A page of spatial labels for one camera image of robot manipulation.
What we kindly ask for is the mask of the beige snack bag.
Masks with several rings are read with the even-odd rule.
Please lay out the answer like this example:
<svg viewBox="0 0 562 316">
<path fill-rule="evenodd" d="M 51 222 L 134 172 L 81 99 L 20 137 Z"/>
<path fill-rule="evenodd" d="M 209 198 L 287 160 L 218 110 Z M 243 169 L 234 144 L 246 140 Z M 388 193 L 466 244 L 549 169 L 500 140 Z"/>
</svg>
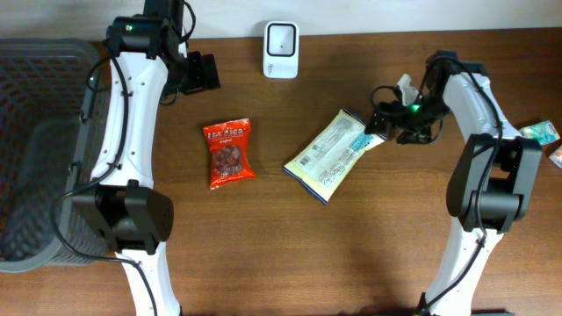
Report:
<svg viewBox="0 0 562 316">
<path fill-rule="evenodd" d="M 365 127 L 357 115 L 341 109 L 283 171 L 325 205 L 364 153 L 385 142 L 384 137 L 367 134 Z"/>
</svg>

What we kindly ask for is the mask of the green tissue pack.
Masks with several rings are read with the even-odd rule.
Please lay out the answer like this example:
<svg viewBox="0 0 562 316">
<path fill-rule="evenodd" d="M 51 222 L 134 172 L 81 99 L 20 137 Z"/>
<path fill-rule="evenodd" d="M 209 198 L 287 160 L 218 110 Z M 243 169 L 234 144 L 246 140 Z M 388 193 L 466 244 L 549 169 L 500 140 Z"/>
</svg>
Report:
<svg viewBox="0 0 562 316">
<path fill-rule="evenodd" d="M 525 126 L 519 132 L 526 139 L 537 140 L 540 145 L 548 145 L 560 139 L 560 134 L 550 120 Z"/>
</svg>

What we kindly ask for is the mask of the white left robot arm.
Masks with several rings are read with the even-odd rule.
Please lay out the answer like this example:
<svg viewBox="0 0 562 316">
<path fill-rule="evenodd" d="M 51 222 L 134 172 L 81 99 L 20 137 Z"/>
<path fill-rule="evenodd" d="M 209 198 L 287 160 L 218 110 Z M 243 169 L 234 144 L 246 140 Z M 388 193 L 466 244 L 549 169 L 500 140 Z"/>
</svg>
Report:
<svg viewBox="0 0 562 316">
<path fill-rule="evenodd" d="M 139 315 L 180 315 L 166 242 L 172 200 L 154 189 L 152 151 L 159 106 L 220 87 L 211 54 L 188 52 L 186 1 L 148 0 L 143 12 L 117 17 L 106 32 L 112 87 L 102 146 L 90 180 L 68 194 L 91 230 L 114 252 Z"/>
</svg>

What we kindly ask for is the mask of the red snack package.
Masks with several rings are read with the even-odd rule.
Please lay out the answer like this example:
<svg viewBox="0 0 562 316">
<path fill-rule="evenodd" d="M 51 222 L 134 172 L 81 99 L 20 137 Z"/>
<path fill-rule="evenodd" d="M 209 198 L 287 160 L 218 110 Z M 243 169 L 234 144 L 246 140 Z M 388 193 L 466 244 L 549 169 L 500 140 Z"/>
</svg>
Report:
<svg viewBox="0 0 562 316">
<path fill-rule="evenodd" d="M 210 189 L 256 177 L 248 161 L 251 123 L 248 118 L 206 126 L 203 133 L 210 151 Z"/>
</svg>

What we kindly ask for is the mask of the orange tissue pack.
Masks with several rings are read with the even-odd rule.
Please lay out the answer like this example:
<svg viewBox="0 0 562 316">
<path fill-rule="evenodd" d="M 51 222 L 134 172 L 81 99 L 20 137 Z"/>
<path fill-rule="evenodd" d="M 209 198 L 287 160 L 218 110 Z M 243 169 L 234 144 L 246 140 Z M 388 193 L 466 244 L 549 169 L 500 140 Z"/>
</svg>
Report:
<svg viewBox="0 0 562 316">
<path fill-rule="evenodd" d="M 549 160 L 558 168 L 562 169 L 562 146 L 559 146 L 549 155 Z"/>
</svg>

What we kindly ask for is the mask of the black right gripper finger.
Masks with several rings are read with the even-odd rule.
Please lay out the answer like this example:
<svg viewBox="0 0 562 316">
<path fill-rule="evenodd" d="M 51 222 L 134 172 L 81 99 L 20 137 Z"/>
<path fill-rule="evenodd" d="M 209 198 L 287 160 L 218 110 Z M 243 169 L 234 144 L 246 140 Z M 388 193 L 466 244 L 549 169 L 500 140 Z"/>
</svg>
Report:
<svg viewBox="0 0 562 316">
<path fill-rule="evenodd" d="M 378 137 L 391 137 L 393 132 L 392 121 L 385 114 L 374 112 L 369 123 L 364 129 L 365 134 Z"/>
<path fill-rule="evenodd" d="M 428 145 L 433 141 L 431 133 L 424 131 L 406 131 L 404 130 L 396 139 L 400 145 Z"/>
</svg>

